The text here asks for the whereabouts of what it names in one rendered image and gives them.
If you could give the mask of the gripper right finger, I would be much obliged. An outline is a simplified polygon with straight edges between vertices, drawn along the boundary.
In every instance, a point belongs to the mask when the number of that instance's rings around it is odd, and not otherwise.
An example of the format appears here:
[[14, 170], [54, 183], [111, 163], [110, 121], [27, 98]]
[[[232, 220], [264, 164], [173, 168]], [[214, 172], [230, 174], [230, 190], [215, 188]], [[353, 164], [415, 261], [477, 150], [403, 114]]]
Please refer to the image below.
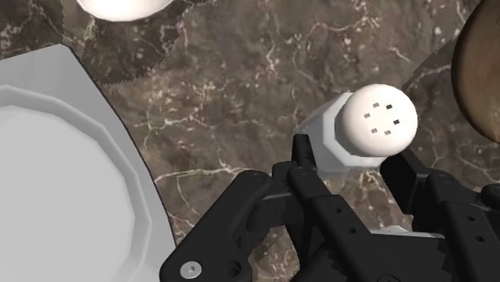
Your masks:
[[461, 282], [500, 282], [500, 184], [472, 191], [410, 149], [383, 161], [380, 173], [415, 231], [445, 237]]

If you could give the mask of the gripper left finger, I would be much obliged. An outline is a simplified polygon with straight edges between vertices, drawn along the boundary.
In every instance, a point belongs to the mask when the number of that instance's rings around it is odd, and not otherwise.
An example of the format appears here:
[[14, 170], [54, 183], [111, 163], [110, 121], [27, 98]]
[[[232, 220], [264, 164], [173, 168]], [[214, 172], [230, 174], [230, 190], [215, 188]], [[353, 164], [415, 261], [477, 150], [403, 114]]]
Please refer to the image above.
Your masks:
[[285, 226], [302, 262], [297, 282], [320, 282], [340, 268], [349, 282], [375, 282], [362, 250], [371, 236], [316, 172], [309, 137], [296, 134], [292, 158], [272, 173], [241, 172], [159, 271], [160, 282], [252, 282], [248, 257], [270, 228]]

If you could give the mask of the white salt shaker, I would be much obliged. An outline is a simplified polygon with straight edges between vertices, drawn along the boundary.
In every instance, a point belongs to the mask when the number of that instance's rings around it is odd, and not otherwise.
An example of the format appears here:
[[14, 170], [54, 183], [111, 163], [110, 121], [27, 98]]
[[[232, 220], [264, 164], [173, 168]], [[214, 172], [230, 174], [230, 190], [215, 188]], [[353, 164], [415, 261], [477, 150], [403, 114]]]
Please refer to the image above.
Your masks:
[[417, 110], [400, 89], [370, 84], [314, 110], [295, 129], [312, 145], [322, 179], [375, 169], [406, 149], [418, 127]]

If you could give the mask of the brown wooden bowl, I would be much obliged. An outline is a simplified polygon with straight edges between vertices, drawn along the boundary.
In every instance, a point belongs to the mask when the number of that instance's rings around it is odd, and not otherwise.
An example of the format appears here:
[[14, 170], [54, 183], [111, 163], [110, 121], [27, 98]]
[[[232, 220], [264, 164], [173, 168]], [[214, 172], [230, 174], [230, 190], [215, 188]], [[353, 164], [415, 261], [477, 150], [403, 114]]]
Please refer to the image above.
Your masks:
[[480, 0], [458, 36], [454, 96], [470, 125], [500, 143], [500, 0]]

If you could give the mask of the white plate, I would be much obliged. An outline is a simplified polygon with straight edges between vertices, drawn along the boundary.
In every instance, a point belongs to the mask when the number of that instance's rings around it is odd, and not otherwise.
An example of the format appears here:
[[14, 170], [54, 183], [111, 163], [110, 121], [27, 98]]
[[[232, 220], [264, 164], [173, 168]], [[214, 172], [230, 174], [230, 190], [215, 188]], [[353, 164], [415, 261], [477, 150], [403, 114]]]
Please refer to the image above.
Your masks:
[[0, 282], [159, 282], [147, 165], [70, 47], [0, 60]]

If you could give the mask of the white round object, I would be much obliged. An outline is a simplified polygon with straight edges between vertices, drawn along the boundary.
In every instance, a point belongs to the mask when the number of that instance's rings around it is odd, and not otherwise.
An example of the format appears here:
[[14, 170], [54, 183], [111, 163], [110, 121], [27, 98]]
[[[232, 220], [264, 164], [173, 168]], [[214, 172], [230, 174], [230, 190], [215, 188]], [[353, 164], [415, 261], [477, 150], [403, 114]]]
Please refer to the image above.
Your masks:
[[95, 18], [108, 22], [131, 22], [163, 10], [174, 0], [75, 0]]

